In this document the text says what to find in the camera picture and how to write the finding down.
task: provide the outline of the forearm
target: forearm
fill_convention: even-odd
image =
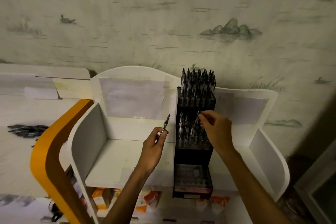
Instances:
[[[260,185],[236,151],[220,154],[227,166],[250,218],[255,224],[290,224],[270,195]]]
[[[129,223],[137,202],[139,193],[149,174],[136,167],[130,175],[119,197],[107,214],[104,224]]]

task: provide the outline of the orange box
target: orange box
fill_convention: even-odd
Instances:
[[[111,202],[111,189],[109,188],[95,188],[92,193],[92,198],[98,210],[107,210]]]

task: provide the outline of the orange curved panel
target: orange curved panel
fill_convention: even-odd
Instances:
[[[92,220],[66,176],[59,155],[71,129],[92,104],[92,100],[79,100],[42,134],[30,158],[33,176],[71,224],[92,224]]]

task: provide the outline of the left hand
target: left hand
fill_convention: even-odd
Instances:
[[[137,164],[137,168],[150,175],[162,155],[162,147],[166,140],[167,130],[164,130],[160,136],[160,139],[155,144],[155,140],[159,137],[158,132],[161,132],[162,128],[155,127],[150,133],[149,137],[143,142],[141,155]]]

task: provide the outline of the black pen holder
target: black pen holder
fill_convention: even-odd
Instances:
[[[174,155],[174,189],[173,197],[209,199],[213,191],[209,162],[213,147],[209,142],[183,143],[179,140],[180,114],[183,112],[190,117],[196,117],[199,109],[214,110],[216,98],[204,101],[196,101],[181,96],[181,87],[177,88],[177,111],[176,111],[176,144]]]

